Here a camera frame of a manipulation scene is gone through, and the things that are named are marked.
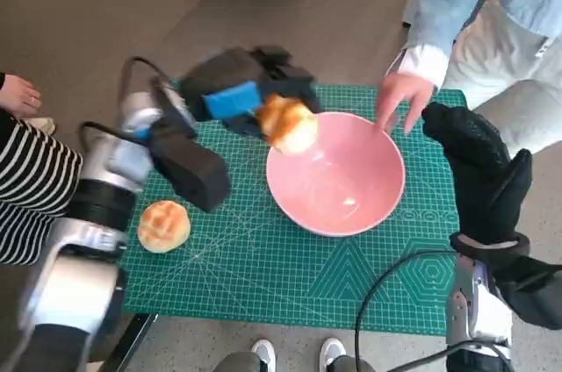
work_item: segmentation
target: black glove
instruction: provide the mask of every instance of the black glove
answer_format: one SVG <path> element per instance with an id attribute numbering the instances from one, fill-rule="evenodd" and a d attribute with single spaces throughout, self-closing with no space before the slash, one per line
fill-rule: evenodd
<path id="1" fill-rule="evenodd" d="M 515 240 L 531 153 L 511 160 L 498 131 L 466 108 L 432 103 L 421 115 L 423 132 L 443 146 L 452 169 L 460 232 L 485 245 Z"/>
<path id="2" fill-rule="evenodd" d="M 216 118 L 209 110 L 209 96 L 243 87 L 249 82 L 257 86 L 259 103 L 276 93 L 299 98 L 312 112 L 318 113 L 321 106 L 313 91 L 313 76 L 302 68 L 292 66 L 290 60 L 291 55 L 276 46 L 258 47 L 252 51 L 239 47 L 230 49 L 190 71 L 180 80 L 179 92 L 197 121 Z M 249 111 L 241 110 L 235 116 L 222 120 L 225 127 L 233 132 L 262 136 L 256 119 Z"/>

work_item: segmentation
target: white pants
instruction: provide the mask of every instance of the white pants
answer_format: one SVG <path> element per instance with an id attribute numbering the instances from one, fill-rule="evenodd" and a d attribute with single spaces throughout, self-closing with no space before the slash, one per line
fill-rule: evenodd
<path id="1" fill-rule="evenodd" d="M 443 87 L 461 89 L 470 109 L 507 91 L 486 117 L 512 155 L 562 140 L 562 41 L 545 41 L 487 0 L 453 48 Z"/>

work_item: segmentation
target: striped shirt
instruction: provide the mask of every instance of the striped shirt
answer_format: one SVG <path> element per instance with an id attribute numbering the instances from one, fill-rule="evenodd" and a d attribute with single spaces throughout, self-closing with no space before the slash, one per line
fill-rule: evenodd
<path id="1" fill-rule="evenodd" d="M 0 263 L 37 261 L 82 165 L 79 153 L 0 110 Z"/>

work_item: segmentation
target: white sneaker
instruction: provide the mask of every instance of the white sneaker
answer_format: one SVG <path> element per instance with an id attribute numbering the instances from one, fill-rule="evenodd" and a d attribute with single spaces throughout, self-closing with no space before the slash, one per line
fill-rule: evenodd
<path id="1" fill-rule="evenodd" d="M 53 135 L 56 129 L 53 118 L 27 118 L 24 121 L 48 135 Z"/>
<path id="2" fill-rule="evenodd" d="M 254 346 L 252 346 L 252 352 L 257 354 L 267 364 L 268 372 L 275 372 L 277 359 L 275 358 L 275 349 L 269 340 L 256 341 Z"/>
<path id="3" fill-rule="evenodd" d="M 345 351 L 343 343 L 338 339 L 332 338 L 324 341 L 324 344 L 322 344 L 322 348 L 320 349 L 320 372 L 326 372 L 328 365 L 330 365 L 338 357 L 346 354 L 347 352 Z"/>

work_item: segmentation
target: person's leg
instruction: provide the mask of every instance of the person's leg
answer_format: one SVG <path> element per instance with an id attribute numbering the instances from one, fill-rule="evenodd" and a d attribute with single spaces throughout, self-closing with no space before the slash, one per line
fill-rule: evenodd
<path id="1" fill-rule="evenodd" d="M 213 372 L 275 372 L 276 362 L 273 345 L 267 340 L 258 340 L 250 352 L 229 354 Z"/>
<path id="2" fill-rule="evenodd" d="M 443 88 L 463 91 L 473 110 L 530 76 L 540 40 L 513 22 L 496 0 L 486 0 L 458 35 Z"/>
<path id="3" fill-rule="evenodd" d="M 267 372 L 267 365 L 255 353 L 236 352 L 225 357 L 213 372 Z"/>
<path id="4" fill-rule="evenodd" d="M 327 339 L 320 349 L 320 372 L 357 372 L 355 358 L 347 356 L 345 346 L 338 339 Z M 375 369 L 361 360 L 363 372 L 375 372 Z"/>
<path id="5" fill-rule="evenodd" d="M 483 114 L 512 157 L 522 148 L 537 153 L 562 140 L 562 91 L 541 82 L 517 83 Z"/>

